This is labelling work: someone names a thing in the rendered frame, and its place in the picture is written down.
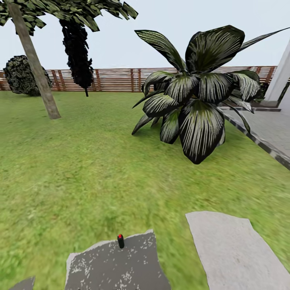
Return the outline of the insectifuge atomizer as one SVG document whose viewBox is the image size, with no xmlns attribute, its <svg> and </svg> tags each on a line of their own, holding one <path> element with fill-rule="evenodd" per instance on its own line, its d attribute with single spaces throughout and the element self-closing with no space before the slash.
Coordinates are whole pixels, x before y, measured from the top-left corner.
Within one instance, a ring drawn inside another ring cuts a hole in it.
<svg viewBox="0 0 290 290">
<path fill-rule="evenodd" d="M 124 248 L 124 238 L 123 236 L 117 236 L 118 242 L 119 242 L 119 247 L 122 249 Z"/>
</svg>

